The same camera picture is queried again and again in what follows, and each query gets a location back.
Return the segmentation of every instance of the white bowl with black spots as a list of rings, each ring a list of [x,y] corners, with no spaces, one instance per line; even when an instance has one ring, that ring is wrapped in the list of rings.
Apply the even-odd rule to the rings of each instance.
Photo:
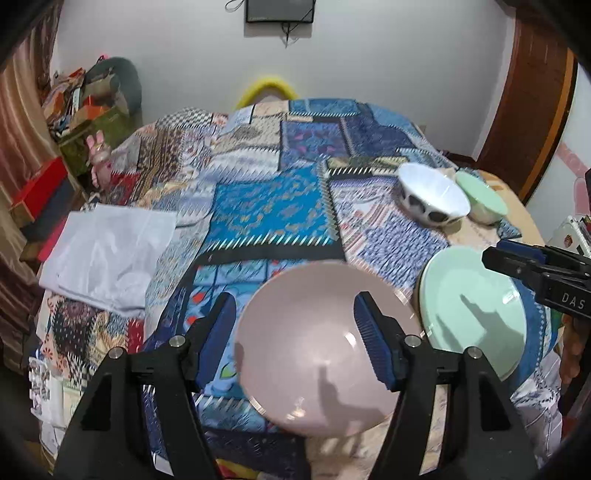
[[[470,201],[463,190],[434,168],[405,163],[398,168],[398,178],[400,202],[427,226],[445,226],[470,213]]]

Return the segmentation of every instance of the green bag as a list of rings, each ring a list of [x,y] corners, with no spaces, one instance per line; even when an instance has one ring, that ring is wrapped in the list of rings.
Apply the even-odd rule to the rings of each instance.
[[[96,135],[98,130],[103,131],[105,142],[115,149],[135,131],[135,127],[131,118],[117,107],[113,107],[94,120],[82,122],[72,132],[64,136],[58,146],[61,156],[75,177],[82,175],[89,169],[86,164],[89,153],[86,137]]]

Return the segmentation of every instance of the human hand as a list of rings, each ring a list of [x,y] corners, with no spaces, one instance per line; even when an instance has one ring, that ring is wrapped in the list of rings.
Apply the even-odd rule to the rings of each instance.
[[[560,361],[560,378],[563,384],[569,385],[572,379],[579,375],[579,362],[586,338],[575,329],[573,318],[569,315],[562,315],[562,323],[564,325],[564,348]]]

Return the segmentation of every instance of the pink bowl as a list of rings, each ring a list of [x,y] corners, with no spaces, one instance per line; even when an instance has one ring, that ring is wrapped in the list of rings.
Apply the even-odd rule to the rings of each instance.
[[[368,291],[406,333],[420,325],[387,283],[338,261],[281,273],[251,299],[236,332],[239,381],[251,404],[304,436],[348,436],[390,415],[398,394],[372,369],[353,301]]]

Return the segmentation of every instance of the curtain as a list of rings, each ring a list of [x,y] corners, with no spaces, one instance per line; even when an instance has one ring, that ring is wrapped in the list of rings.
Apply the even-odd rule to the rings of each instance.
[[[19,257],[25,239],[8,209],[43,162],[59,156],[41,110],[50,86],[49,63],[62,1],[39,20],[0,74],[0,338],[4,363],[20,367],[30,314],[41,296],[33,272]]]

